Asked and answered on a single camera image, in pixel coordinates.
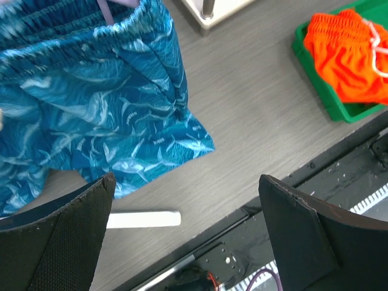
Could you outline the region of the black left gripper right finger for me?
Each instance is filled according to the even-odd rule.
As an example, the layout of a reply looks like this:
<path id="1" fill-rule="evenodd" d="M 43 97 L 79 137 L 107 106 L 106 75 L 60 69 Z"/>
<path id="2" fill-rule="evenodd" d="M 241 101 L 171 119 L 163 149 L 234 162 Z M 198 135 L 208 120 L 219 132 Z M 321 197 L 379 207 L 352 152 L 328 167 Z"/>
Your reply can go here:
<path id="1" fill-rule="evenodd" d="M 270 175 L 258 191 L 283 290 L 387 290 L 387 222 Z"/>

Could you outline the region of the orange shorts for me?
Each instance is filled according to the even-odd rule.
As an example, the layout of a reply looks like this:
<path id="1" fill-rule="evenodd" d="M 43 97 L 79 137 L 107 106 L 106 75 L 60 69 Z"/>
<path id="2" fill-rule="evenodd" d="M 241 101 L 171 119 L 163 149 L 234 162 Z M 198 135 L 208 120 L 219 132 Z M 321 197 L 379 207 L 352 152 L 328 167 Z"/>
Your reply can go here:
<path id="1" fill-rule="evenodd" d="M 315 70 L 343 103 L 387 104 L 387 29 L 352 9 L 316 13 L 304 38 Z"/>

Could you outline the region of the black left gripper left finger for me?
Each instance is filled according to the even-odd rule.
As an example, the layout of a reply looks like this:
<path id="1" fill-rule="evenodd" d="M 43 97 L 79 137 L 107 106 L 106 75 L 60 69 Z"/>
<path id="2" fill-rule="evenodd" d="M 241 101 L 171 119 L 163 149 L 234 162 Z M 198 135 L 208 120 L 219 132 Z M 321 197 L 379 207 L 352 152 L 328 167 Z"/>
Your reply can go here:
<path id="1" fill-rule="evenodd" d="M 1 290 L 89 290 L 115 186 L 108 173 L 1 219 Z"/>

